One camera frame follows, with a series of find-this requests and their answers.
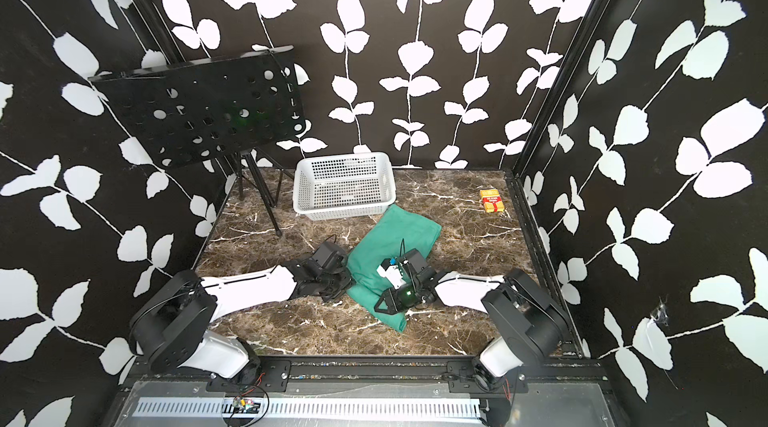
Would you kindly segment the green long pants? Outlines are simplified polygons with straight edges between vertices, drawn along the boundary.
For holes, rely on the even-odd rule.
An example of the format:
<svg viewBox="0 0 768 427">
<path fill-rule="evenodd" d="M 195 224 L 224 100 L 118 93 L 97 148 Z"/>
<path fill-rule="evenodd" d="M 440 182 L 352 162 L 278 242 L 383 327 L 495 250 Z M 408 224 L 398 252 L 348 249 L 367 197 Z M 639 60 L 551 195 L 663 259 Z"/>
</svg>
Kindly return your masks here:
<svg viewBox="0 0 768 427">
<path fill-rule="evenodd" d="M 402 241 L 406 251 L 417 249 L 427 258 L 441 231 L 438 223 L 391 205 L 348 256 L 347 268 L 355 280 L 355 285 L 347 290 L 348 296 L 384 325 L 402 333 L 407 324 L 404 313 L 388 315 L 374 311 L 381 294 L 392 287 L 377 269 L 384 260 L 400 256 Z"/>
</svg>

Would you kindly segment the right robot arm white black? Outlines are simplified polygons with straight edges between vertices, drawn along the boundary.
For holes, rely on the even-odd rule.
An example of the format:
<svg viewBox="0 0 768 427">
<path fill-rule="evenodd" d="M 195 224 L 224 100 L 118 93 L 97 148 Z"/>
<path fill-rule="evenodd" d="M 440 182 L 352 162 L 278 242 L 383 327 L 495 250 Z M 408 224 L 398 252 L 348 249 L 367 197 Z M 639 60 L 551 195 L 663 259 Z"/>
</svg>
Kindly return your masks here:
<svg viewBox="0 0 768 427">
<path fill-rule="evenodd" d="M 489 316 L 499 337 L 473 359 L 473 377 L 485 389 L 515 369 L 540 364 L 566 340 L 564 312 L 520 269 L 490 277 L 437 271 L 412 249 L 382 261 L 377 273 L 391 287 L 376 301 L 376 313 L 398 314 L 420 304 L 441 303 Z"/>
</svg>

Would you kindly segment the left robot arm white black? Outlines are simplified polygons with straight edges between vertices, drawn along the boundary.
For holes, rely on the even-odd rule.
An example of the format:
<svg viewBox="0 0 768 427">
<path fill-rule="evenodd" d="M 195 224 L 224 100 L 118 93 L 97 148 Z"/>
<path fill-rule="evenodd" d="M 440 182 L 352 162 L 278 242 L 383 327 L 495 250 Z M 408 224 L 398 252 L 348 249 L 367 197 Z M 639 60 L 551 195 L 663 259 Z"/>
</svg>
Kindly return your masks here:
<svg viewBox="0 0 768 427">
<path fill-rule="evenodd" d="M 309 257 L 266 270 L 226 277 L 174 275 L 130 320 L 128 346 L 150 371 L 191 368 L 240 384 L 258 375 L 260 359 L 248 342 L 220 335 L 212 325 L 263 304 L 303 297 L 328 302 L 354 284 L 347 253 L 326 241 Z"/>
</svg>

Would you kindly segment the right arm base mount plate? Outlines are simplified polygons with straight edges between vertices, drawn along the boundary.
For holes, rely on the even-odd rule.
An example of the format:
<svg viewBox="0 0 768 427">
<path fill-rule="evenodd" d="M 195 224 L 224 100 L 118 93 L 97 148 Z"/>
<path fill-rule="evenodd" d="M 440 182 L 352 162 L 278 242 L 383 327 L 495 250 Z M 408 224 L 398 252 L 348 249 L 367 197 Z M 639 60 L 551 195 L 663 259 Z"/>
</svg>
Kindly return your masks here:
<svg viewBox="0 0 768 427">
<path fill-rule="evenodd" d="M 520 368 L 495 376 L 477 358 L 448 361 L 440 380 L 448 384 L 451 393 L 511 397 L 513 393 L 529 391 L 527 378 Z"/>
</svg>

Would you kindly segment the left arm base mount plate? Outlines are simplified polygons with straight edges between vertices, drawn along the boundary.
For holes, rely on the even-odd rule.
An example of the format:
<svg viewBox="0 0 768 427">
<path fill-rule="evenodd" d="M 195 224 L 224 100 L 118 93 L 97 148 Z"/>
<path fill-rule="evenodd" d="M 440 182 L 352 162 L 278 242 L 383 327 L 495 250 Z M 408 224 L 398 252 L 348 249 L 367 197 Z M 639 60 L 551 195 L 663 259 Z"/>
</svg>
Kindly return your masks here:
<svg viewBox="0 0 768 427">
<path fill-rule="evenodd" d="M 207 392 L 235 394 L 251 387 L 260 387 L 266 392 L 284 392 L 290 375 L 291 362 L 277 358 L 259 358 L 249 362 L 230 379 L 217 377 L 206 385 Z"/>
</svg>

